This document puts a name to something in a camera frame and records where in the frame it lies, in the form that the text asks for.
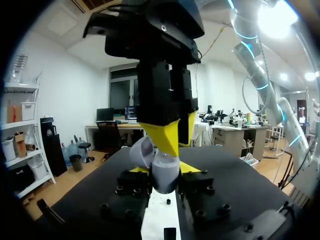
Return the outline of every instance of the water bottle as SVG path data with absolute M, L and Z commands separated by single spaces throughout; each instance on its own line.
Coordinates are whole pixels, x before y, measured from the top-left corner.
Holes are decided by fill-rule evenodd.
M 81 139 L 81 137 L 79 137 L 79 141 L 76 143 L 77 144 L 77 146 L 78 146 L 78 154 L 81 156 L 81 160 L 82 160 L 82 162 L 83 163 L 85 163 L 87 160 L 86 160 L 86 158 L 87 158 L 87 156 L 86 156 L 86 151 L 83 149 L 83 148 L 79 148 L 79 145 L 80 144 L 83 144 L 85 141 L 83 141 L 82 139 Z
M 71 166 L 71 162 L 69 160 L 69 151 L 68 151 L 68 148 L 65 147 L 65 144 L 64 143 L 61 143 L 62 145 L 62 155 L 63 155 L 63 159 L 64 159 L 64 162 L 65 162 L 65 165 L 67 167 L 70 167 Z
M 69 149 L 69 156 L 72 156 L 72 155 L 76 155 L 78 154 L 78 147 L 76 144 L 74 144 L 74 141 L 71 140 L 71 144 L 69 145 L 68 147 Z

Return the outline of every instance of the blue led light strip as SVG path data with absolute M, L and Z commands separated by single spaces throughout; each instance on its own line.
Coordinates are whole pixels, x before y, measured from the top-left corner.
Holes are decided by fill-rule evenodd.
M 257 90 L 262 90 L 262 89 L 265 89 L 266 87 L 269 86 L 269 83 L 267 83 L 266 85 L 262 86 L 262 87 L 257 87 L 256 89 Z
M 280 112 L 281 112 L 281 114 L 282 114 L 282 122 L 284 122 L 284 121 L 286 120 L 285 114 L 284 114 L 284 112 L 282 111 L 282 109 L 281 109 L 281 107 L 279 106 L 279 104 L 277 103 L 276 105 L 277 105 L 278 108 L 280 109 Z
M 233 29 L 235 31 L 236 34 L 238 34 L 240 37 L 244 38 L 244 39 L 256 39 L 258 37 L 257 36 L 243 36 L 242 34 L 240 34 L 239 32 L 237 32 L 235 29 Z
M 249 51 L 249 53 L 251 54 L 252 58 L 255 59 L 255 55 L 254 55 L 254 53 L 252 52 L 250 46 L 249 46 L 247 43 L 245 43 L 244 41 L 242 41 L 241 43 L 243 44 L 243 46 L 246 47 L 246 49 L 248 49 L 248 51 Z
M 297 136 L 290 144 L 289 147 L 291 147 L 299 138 L 301 137 L 301 134 Z
M 231 9 L 235 9 L 235 5 L 234 5 L 234 3 L 232 2 L 232 0 L 228 0 L 228 3 L 229 3 L 229 5 L 230 5 Z

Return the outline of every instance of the bolt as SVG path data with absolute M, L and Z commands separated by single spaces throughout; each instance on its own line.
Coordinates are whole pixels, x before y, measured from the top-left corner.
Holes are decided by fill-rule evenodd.
M 115 193 L 116 194 L 122 194 L 124 192 L 124 187 L 123 186 L 120 186 L 120 185 L 118 185 L 118 186 L 116 186 L 115 187 Z
M 199 209 L 199 210 L 195 211 L 195 216 L 197 218 L 201 218 L 202 219 L 202 218 L 204 218 L 206 216 L 206 212 Z
M 208 194 L 213 195 L 215 193 L 215 189 L 213 186 L 207 186 L 206 191 Z
M 127 209 L 127 210 L 125 210 L 124 215 L 127 219 L 133 219 L 136 214 L 133 210 Z
M 254 225 L 252 223 L 248 223 L 244 226 L 244 231 L 246 233 L 251 233 L 254 230 Z
M 101 204 L 100 213 L 103 218 L 107 217 L 110 214 L 110 207 L 107 203 Z
M 134 195 L 134 196 L 138 197 L 138 196 L 141 195 L 141 193 L 142 193 L 141 188 L 135 188 L 135 189 L 133 189 L 133 195 Z
M 218 214 L 227 215 L 231 210 L 231 206 L 229 204 L 223 204 L 217 211 Z

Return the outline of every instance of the white box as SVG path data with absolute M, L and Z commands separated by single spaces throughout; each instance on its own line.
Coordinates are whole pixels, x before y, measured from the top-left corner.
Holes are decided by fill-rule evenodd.
M 7 162 L 16 158 L 13 136 L 7 137 L 6 140 L 2 142 L 2 149 Z
M 32 157 L 27 161 L 27 163 L 37 180 L 43 179 L 47 175 L 46 165 L 42 159 Z
M 35 117 L 35 102 L 22 102 L 22 121 L 33 120 Z
M 242 161 L 244 161 L 245 158 L 246 158 L 246 156 L 240 157 L 240 159 L 241 159 Z M 249 164 L 251 167 L 253 167 L 254 169 L 256 169 L 256 166 L 257 166 L 257 164 L 259 163 L 259 161 L 258 161 L 257 159 L 255 159 L 254 157 L 253 157 L 252 159 L 250 159 L 249 161 L 252 161 L 251 164 L 249 164 L 248 162 L 247 162 L 247 164 Z

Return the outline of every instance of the black stool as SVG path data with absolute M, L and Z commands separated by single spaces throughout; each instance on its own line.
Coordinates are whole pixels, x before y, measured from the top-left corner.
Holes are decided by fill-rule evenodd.
M 275 151 L 276 148 L 275 148 L 275 141 L 278 141 L 279 140 L 279 137 L 278 136 L 271 136 L 271 139 L 273 140 L 273 147 L 270 148 L 271 151 Z
M 83 143 L 80 143 L 78 146 L 78 148 L 84 149 L 84 151 L 85 151 L 85 155 L 86 155 L 86 162 L 85 163 L 89 163 L 89 162 L 92 162 L 95 160 L 95 158 L 93 156 L 88 156 L 87 148 L 90 148 L 90 147 L 91 147 L 90 142 L 83 142 Z

